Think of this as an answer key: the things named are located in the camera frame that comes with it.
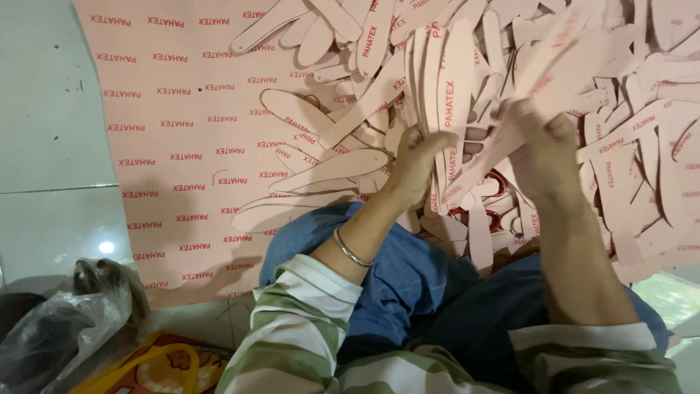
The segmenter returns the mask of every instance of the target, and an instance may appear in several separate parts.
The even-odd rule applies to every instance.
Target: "silver bangle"
[[[364,261],[362,261],[362,260],[358,259],[357,257],[355,257],[355,255],[352,254],[352,252],[350,252],[350,249],[348,249],[347,246],[345,246],[345,244],[343,243],[343,241],[340,240],[340,236],[338,235],[338,230],[340,230],[340,227],[339,227],[339,228],[336,228],[336,229],[333,231],[333,238],[335,238],[335,243],[338,244],[338,247],[340,248],[340,250],[342,250],[343,253],[344,253],[348,258],[350,258],[350,260],[354,261],[355,264],[357,264],[357,265],[359,265],[359,266],[363,266],[363,267],[365,267],[365,268],[370,268],[371,266],[375,265],[375,261],[374,261],[374,260],[370,261],[369,263],[365,263]]]

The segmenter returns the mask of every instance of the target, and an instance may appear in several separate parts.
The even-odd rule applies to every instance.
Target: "plastic bag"
[[[133,320],[142,317],[143,309]],[[0,345],[0,393],[64,392],[62,382],[132,314],[125,270],[108,259],[79,259],[73,293],[57,292],[23,317]]]

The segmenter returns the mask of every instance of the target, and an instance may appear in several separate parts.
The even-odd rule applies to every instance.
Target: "lap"
[[[295,254],[311,253],[329,239],[360,206],[319,208],[282,227],[268,248],[260,285],[274,282],[278,265]],[[340,364],[397,350],[423,336],[450,351],[475,379],[528,391],[508,331],[549,323],[539,254],[479,280],[468,259],[454,259],[395,224],[375,261],[350,317],[350,333],[338,353]],[[626,289],[658,348],[665,351],[668,334],[663,320]],[[417,317],[421,324],[412,329]]]

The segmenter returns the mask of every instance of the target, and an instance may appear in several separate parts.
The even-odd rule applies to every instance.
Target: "finger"
[[[525,136],[528,143],[540,144],[547,141],[545,134],[545,124],[542,119],[535,114],[530,104],[530,100],[524,99],[513,103],[512,118],[509,127],[515,127]]]
[[[484,148],[483,144],[477,142],[465,142],[464,143],[464,153],[466,154],[478,154]]]
[[[403,131],[401,140],[398,143],[398,154],[415,147],[421,140],[421,132],[418,130],[418,125],[413,125]]]
[[[545,129],[555,138],[569,139],[574,135],[574,125],[571,123],[569,118],[565,114],[561,113],[554,117],[547,125]]]
[[[511,103],[509,100],[504,100],[501,102],[501,104],[494,108],[493,111],[491,111],[491,118],[492,119],[503,119],[505,116],[506,111],[511,107]]]
[[[477,115],[476,112],[469,111],[469,116],[467,116],[467,123],[474,123],[475,121],[477,121],[478,117],[479,116]]]
[[[464,139],[467,141],[483,141],[489,133],[483,128],[467,127],[464,132]]]
[[[419,155],[436,155],[437,152],[452,147],[457,143],[457,136],[453,133],[440,131],[431,134],[425,141],[416,147]]]

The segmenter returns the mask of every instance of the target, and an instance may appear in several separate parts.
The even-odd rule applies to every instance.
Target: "person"
[[[455,143],[409,129],[375,196],[272,239],[251,331],[216,392],[681,393],[666,327],[620,284],[580,190],[573,125],[543,124],[527,100],[502,107],[503,132],[526,140],[510,158],[540,215],[540,253],[480,280],[397,225]]]

